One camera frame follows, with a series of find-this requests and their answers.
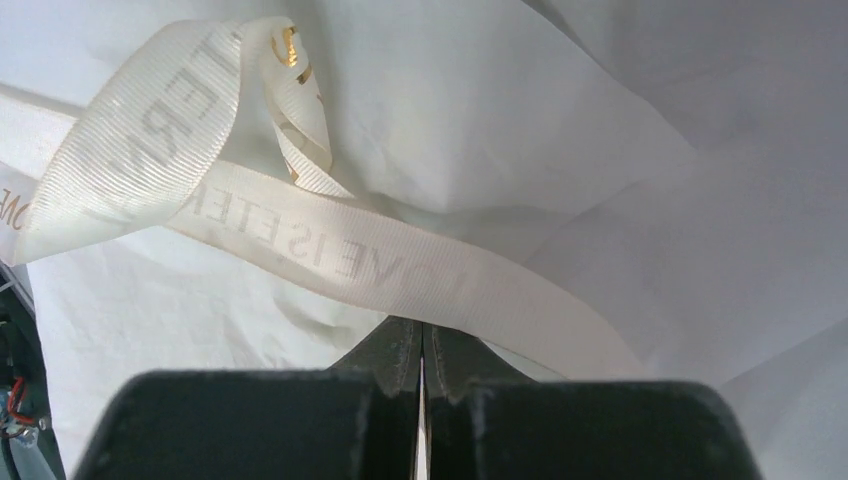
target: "ribbon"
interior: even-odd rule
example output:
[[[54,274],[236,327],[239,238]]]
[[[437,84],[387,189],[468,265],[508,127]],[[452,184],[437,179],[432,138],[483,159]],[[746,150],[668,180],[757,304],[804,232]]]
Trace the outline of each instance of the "ribbon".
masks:
[[[293,184],[219,158],[253,65],[283,157],[267,161],[285,161]],[[286,18],[172,24],[75,123],[10,102],[7,111],[73,127],[40,180],[20,162],[0,169],[6,263],[165,225],[326,297],[462,330],[568,378],[645,375],[612,326],[568,292],[375,213],[330,176],[322,99]]]

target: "white cloth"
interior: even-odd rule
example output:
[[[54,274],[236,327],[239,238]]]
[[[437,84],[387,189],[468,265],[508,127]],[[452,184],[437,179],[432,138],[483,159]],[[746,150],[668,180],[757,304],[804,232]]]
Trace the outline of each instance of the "white cloth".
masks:
[[[834,342],[848,317],[845,57],[832,46],[845,45],[832,41],[845,8],[817,2],[804,21],[789,1],[684,10],[708,3],[616,15],[609,2],[548,3],[674,128],[599,69],[573,68],[562,31],[510,0],[13,2],[0,6],[0,83],[85,105],[170,21],[286,14],[321,72],[334,152],[363,189],[576,293],[660,375],[721,387],[769,478],[838,478],[848,460],[824,444],[839,445],[844,424],[807,402],[844,395],[800,365],[838,372],[809,345]],[[703,23],[704,9],[717,19]],[[136,372],[325,366],[381,318],[160,229],[30,275],[69,469]],[[782,391],[805,403],[758,416]]]

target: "white fabric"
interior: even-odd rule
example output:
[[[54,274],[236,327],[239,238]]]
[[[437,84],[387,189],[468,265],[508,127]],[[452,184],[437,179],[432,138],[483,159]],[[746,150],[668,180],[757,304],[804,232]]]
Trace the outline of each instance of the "white fabric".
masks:
[[[808,406],[839,405],[844,398],[838,389],[821,388],[823,373],[812,377],[817,371],[838,372],[833,370],[836,361],[827,357],[827,349],[815,347],[803,350],[803,355],[792,355],[796,351],[792,349],[775,356],[796,345],[804,348],[805,339],[815,343],[816,338],[827,338],[829,328],[848,317],[843,293],[848,270],[843,247],[848,183],[840,130],[846,124],[841,115],[848,109],[837,62],[844,59],[838,53],[844,51],[839,45],[845,44],[838,40],[844,35],[838,27],[844,24],[844,10],[835,2],[799,6],[787,1],[773,7],[763,3],[760,10],[751,7],[740,17],[727,4],[700,2],[715,6],[713,16],[705,16],[698,9],[683,11],[690,3],[699,2],[685,2],[679,9],[664,5],[665,11],[634,7],[629,16],[610,5],[608,12],[601,8],[572,22],[587,30],[574,25],[572,29],[606,68],[653,102],[697,151],[654,112],[626,108],[644,105],[640,100],[605,95],[607,77],[570,68],[574,57],[563,34],[514,2],[451,2],[426,8],[381,4],[358,9],[327,2],[298,4],[280,13],[302,27],[316,71],[331,72],[319,76],[319,82],[325,82],[322,92],[333,150],[345,152],[348,173],[361,180],[362,190],[394,200],[390,204],[406,220],[514,260],[530,258],[528,266],[586,300],[660,374],[714,385],[732,379],[727,388],[732,385],[733,392],[725,387],[722,391],[728,391],[743,425],[750,426],[769,478],[840,478],[848,460],[828,453],[833,450],[827,445],[844,443],[839,434],[845,429],[837,421],[841,412],[838,407]],[[8,59],[0,69],[0,82],[79,105],[88,103],[120,60],[170,20],[277,13],[260,2],[241,2],[239,7],[169,2],[161,9],[122,2],[85,6],[67,2],[45,11],[28,3],[0,8],[4,9],[0,49]],[[686,15],[690,10],[691,18]],[[805,13],[800,19],[799,10]],[[44,30],[54,37],[29,33],[27,18],[54,22]],[[640,29],[610,20],[621,18],[653,23]],[[704,23],[704,18],[717,20]],[[652,25],[668,29],[649,28]],[[709,26],[698,31],[693,30],[695,25]],[[741,33],[710,35],[711,29],[725,25]],[[668,36],[657,38],[658,31]],[[749,31],[757,33],[743,35]],[[598,40],[587,41],[587,32]],[[700,49],[682,41],[704,37]],[[27,39],[25,48],[21,38]],[[746,47],[737,48],[740,44]],[[669,94],[651,97],[649,93],[657,89],[650,83],[640,91],[597,53],[598,45],[655,74],[648,79],[667,84]],[[657,45],[671,53],[679,49],[677,56],[665,52],[658,59],[716,60],[701,68],[669,67],[646,61],[644,54],[634,55],[622,45],[643,49],[636,53],[655,51]],[[728,53],[737,50],[742,54]],[[783,58],[769,59],[762,55],[764,50],[781,52]],[[722,61],[727,58],[737,61]],[[40,64],[36,59],[47,60]],[[744,62],[751,59],[758,61]],[[680,88],[687,81],[688,90]],[[273,146],[273,138],[250,140]],[[208,317],[209,312],[202,309],[210,298],[223,299],[225,307],[215,310],[230,312],[222,320],[226,324],[252,332],[252,325],[261,321],[257,316],[263,312],[251,302],[245,302],[250,303],[247,310],[232,313],[230,307],[244,298],[235,298],[229,290],[238,286],[259,290],[263,281],[277,284],[269,278],[256,283],[231,278],[230,283],[213,286],[224,275],[209,275],[216,278],[197,294],[202,305],[180,303],[186,314],[177,325],[185,330],[164,336],[161,327],[144,324],[152,310],[127,308],[127,296],[149,300],[138,308],[173,301],[178,297],[175,292],[197,285],[179,275],[195,268],[198,276],[207,278],[206,272],[218,272],[206,270],[207,263],[224,262],[217,253],[195,262],[189,255],[204,248],[172,236],[140,232],[42,260],[31,268],[39,327],[52,370],[48,374],[54,410],[61,411],[62,402],[68,402],[57,419],[66,464],[75,463],[75,452],[83,448],[81,439],[107,401],[106,392],[135,371],[167,365],[159,358],[163,350],[179,355],[178,348],[191,351],[192,345],[203,343],[192,339],[206,332],[203,314]],[[115,250],[104,252],[107,248]],[[140,260],[131,255],[133,249],[161,269],[158,274],[143,272],[144,276],[170,275],[173,280],[162,285],[172,290],[141,280],[135,272]],[[175,272],[171,264],[180,268]],[[111,269],[135,273],[123,277],[132,280],[121,286],[101,277]],[[110,292],[124,296],[112,297]],[[78,298],[86,301],[77,303]],[[285,305],[302,303],[298,298]],[[106,315],[92,320],[81,310],[92,305],[104,312],[113,305],[112,311],[120,311],[126,321],[116,324],[115,316]],[[313,311],[309,314],[305,318],[322,318]],[[285,316],[293,323],[298,319]],[[377,319],[371,319],[373,325]],[[63,330],[61,325],[73,325],[74,330]],[[345,325],[352,325],[357,334],[367,330],[356,323],[345,321]],[[268,338],[297,332],[278,321],[273,330],[277,331]],[[72,331],[82,333],[71,335]],[[223,342],[224,350],[238,345],[232,340],[237,337],[215,338],[222,337],[229,340]],[[124,339],[125,348],[103,346],[120,344],[114,339]],[[311,348],[304,345],[327,344],[294,343],[307,351]],[[281,352],[293,351],[285,348],[297,348],[286,344],[281,350],[261,341],[244,345],[242,351],[261,352],[260,358],[279,358]],[[323,360],[340,355],[341,348]],[[307,364],[306,355],[303,352],[293,362]],[[122,356],[134,358],[122,363]],[[776,380],[775,374],[758,373],[780,364],[764,363],[771,358],[810,368],[772,367],[786,372]],[[77,368],[62,370],[74,362]],[[270,365],[256,359],[240,364],[226,354],[216,358],[197,352],[187,353],[182,362],[174,363]],[[88,375],[78,372],[104,370],[110,372],[106,380],[94,374],[75,378]],[[80,393],[100,389],[100,382],[106,386],[99,395]],[[746,390],[747,395],[734,393]],[[781,391],[795,392],[797,408],[778,405],[769,409],[776,417],[756,418],[761,399]],[[767,423],[780,428],[769,429]]]

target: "gold lettering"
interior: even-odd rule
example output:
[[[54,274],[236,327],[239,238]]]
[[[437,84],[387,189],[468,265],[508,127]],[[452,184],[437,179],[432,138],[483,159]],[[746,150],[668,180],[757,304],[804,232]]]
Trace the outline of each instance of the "gold lettering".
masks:
[[[12,222],[12,217],[15,215],[15,210],[18,208],[18,202],[21,200],[20,195],[16,195],[14,199],[7,205],[6,200],[9,199],[9,195],[12,194],[9,190],[3,189],[6,192],[6,196],[3,197],[3,203],[0,204],[0,220],[6,220],[6,225],[9,225]]]
[[[15,195],[15,198],[7,204],[6,202],[12,195],[12,192],[5,188],[3,189],[3,192],[5,192],[5,195],[3,195],[3,200],[0,201],[0,220],[6,220],[6,225],[10,225],[15,230],[20,230],[24,226],[23,221],[21,220],[21,214],[29,208],[29,203],[25,203],[21,205],[21,208],[18,208],[21,196]]]
[[[351,242],[350,240],[344,240],[344,244],[346,247],[350,246],[354,248],[353,255],[342,255],[342,260],[350,260],[350,269],[339,270],[337,268],[336,273],[355,279],[359,275],[359,271],[362,270],[362,264],[365,263],[365,254],[368,250],[365,248],[365,245],[357,242]]]
[[[297,27],[291,26],[283,29],[283,42],[286,44],[286,57],[277,50],[277,40],[271,37],[271,51],[277,60],[287,67],[297,65],[297,50],[294,47],[294,34],[297,33]]]
[[[27,208],[29,208],[29,204],[25,203],[23,206],[21,206],[20,210],[18,210],[18,213],[15,214],[15,219],[12,221],[12,228],[14,228],[15,230],[20,230],[21,228],[23,228],[23,221],[21,221],[21,224],[18,225],[18,219],[20,218],[21,214],[24,213],[24,210],[26,210]]]
[[[206,215],[206,218],[210,220],[215,220],[216,222],[227,223],[227,214],[230,212],[230,202],[233,200],[233,193],[228,192],[226,190],[221,190],[220,188],[215,188],[219,192],[224,194],[224,201],[222,203],[213,203],[216,207],[221,207],[221,214],[217,217],[213,217],[212,215]]]
[[[306,66],[306,70],[303,71],[300,75],[297,76],[297,83],[303,85],[309,80],[309,77],[312,76],[312,64]]]

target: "white ribbon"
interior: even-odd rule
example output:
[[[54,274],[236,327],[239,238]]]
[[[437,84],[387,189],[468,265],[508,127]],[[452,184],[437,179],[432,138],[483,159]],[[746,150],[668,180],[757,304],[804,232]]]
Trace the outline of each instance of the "white ribbon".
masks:
[[[218,158],[254,62],[294,185]],[[569,378],[645,375],[586,304],[494,253],[370,211],[331,165],[291,21],[173,24],[107,83],[40,181],[20,164],[0,170],[0,255],[24,263],[166,225],[326,297],[457,328]]]

